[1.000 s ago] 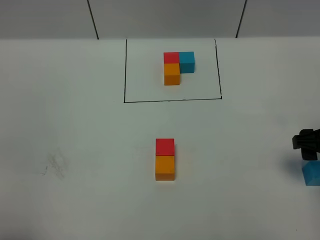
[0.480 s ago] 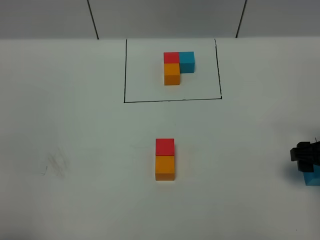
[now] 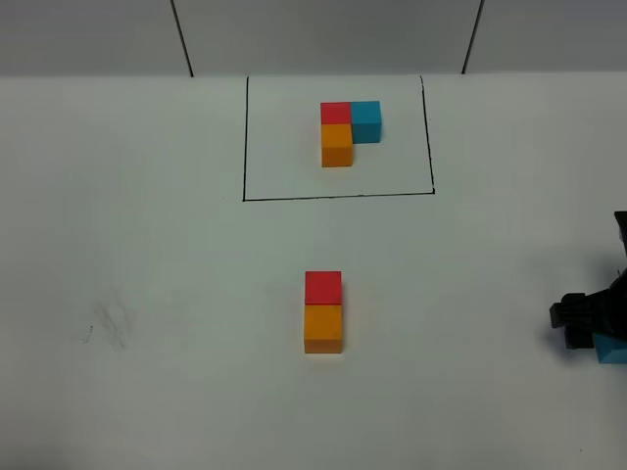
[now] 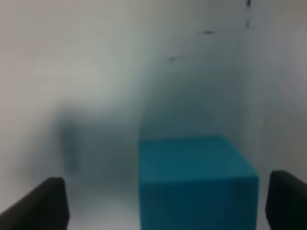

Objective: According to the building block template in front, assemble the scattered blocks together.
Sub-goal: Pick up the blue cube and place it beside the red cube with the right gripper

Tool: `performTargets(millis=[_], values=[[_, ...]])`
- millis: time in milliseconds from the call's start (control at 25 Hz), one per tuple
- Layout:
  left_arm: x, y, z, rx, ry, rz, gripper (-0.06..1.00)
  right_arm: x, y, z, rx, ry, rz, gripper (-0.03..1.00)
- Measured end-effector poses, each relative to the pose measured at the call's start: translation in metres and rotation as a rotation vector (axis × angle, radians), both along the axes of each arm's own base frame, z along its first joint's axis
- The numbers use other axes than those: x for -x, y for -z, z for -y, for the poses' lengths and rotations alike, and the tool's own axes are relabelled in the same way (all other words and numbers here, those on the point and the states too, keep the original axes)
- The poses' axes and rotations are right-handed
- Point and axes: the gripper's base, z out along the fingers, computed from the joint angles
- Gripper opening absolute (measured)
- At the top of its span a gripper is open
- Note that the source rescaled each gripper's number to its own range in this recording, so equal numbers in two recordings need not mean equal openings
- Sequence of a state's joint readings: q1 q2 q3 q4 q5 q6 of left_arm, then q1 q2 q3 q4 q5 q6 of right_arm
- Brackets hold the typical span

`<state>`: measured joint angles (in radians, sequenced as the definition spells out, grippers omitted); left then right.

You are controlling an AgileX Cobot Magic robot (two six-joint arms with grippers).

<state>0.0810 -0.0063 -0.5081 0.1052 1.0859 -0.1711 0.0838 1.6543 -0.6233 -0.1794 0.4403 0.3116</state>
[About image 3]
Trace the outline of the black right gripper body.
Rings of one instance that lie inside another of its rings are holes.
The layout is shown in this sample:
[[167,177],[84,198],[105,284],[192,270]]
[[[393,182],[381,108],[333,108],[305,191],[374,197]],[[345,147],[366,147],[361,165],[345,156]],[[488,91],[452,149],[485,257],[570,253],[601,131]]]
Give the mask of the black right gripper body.
[[[626,211],[616,211],[614,217],[626,255]],[[606,290],[606,294],[605,322],[608,330],[604,334],[626,342],[626,267]]]

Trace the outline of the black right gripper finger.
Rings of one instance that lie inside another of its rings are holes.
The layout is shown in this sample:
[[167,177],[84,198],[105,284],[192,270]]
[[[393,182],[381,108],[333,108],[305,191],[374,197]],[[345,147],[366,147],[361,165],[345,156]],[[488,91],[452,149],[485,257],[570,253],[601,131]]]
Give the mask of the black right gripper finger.
[[565,345],[568,350],[588,350],[595,347],[594,335],[579,328],[565,328]]
[[599,294],[569,293],[564,295],[560,302],[550,307],[551,326],[553,328],[567,326],[598,328],[600,326],[599,298]]

